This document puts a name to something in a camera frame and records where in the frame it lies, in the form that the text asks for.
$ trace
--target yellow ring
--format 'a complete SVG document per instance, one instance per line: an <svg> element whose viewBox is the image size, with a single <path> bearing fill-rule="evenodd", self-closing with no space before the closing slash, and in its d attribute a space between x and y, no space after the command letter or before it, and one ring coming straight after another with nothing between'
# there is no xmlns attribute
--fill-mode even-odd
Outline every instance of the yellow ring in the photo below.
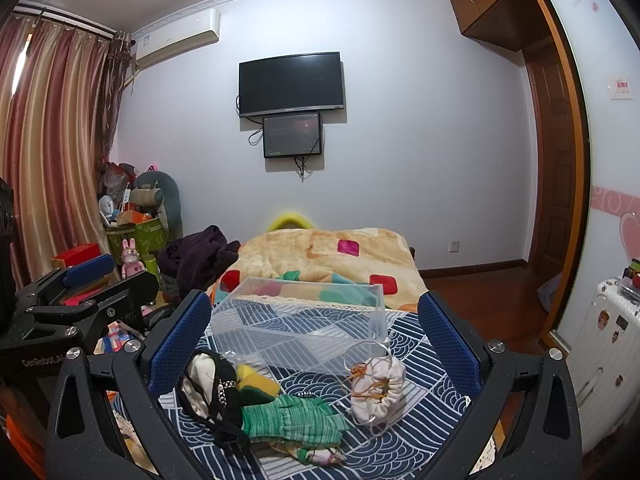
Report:
<svg viewBox="0 0 640 480"><path fill-rule="evenodd" d="M297 213L284 213L284 215L278 216L271 224L269 225L267 232L277 231L278 229L282 229L286 224L293 224L298 226L300 229L313 229L314 227L311 225L311 222L300 216Z"/></svg>

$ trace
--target white suitcase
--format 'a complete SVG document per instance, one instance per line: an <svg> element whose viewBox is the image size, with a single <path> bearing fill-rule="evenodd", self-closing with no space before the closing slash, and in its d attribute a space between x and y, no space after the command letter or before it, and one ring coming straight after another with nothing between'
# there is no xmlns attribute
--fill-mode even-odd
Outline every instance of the white suitcase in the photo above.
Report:
<svg viewBox="0 0 640 480"><path fill-rule="evenodd" d="M583 453L609 434L640 391L640 306L619 294L618 285L618 278L598 285L566 361Z"/></svg>

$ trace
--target pink rabbit toy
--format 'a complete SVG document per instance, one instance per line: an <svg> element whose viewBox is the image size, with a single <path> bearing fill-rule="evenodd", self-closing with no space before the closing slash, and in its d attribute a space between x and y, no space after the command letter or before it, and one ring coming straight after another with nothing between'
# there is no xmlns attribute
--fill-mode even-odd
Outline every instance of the pink rabbit toy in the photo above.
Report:
<svg viewBox="0 0 640 480"><path fill-rule="evenodd" d="M136 241L132 238L127 243L122 241L122 279L133 276L145 269L145 264L140 261L140 255L136 250Z"/></svg>

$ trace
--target red container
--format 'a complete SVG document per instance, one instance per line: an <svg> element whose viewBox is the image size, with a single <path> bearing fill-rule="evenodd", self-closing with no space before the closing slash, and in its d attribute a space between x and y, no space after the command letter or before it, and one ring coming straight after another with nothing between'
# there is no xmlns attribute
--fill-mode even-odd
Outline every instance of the red container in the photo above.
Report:
<svg viewBox="0 0 640 480"><path fill-rule="evenodd" d="M63 269L64 267L82 264L97 256L100 256L98 244L80 244L73 249L56 254L51 259L51 265L55 269Z"/></svg>

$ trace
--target metal screw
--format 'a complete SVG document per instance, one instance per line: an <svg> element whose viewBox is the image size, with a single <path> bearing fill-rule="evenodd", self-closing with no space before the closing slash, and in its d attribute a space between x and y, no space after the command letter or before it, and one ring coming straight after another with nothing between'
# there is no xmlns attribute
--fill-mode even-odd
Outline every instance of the metal screw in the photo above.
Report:
<svg viewBox="0 0 640 480"><path fill-rule="evenodd" d="M504 343L502 341L498 341L497 339L491 339L491 341L489 341L488 347L491 352L495 352L497 354L501 354L502 352L504 352Z"/></svg>
<svg viewBox="0 0 640 480"><path fill-rule="evenodd" d="M550 348L549 357L551 357L555 361L560 361L562 360L562 352L559 351L557 348Z"/></svg>
<svg viewBox="0 0 640 480"><path fill-rule="evenodd" d="M80 355L80 349L77 346L74 346L73 348L70 348L69 350L66 351L67 359L75 359L79 355Z"/></svg>
<svg viewBox="0 0 640 480"><path fill-rule="evenodd" d="M137 339L129 339L126 343L124 343L124 351L133 354L133 352L137 352L140 350L140 346L142 343Z"/></svg>

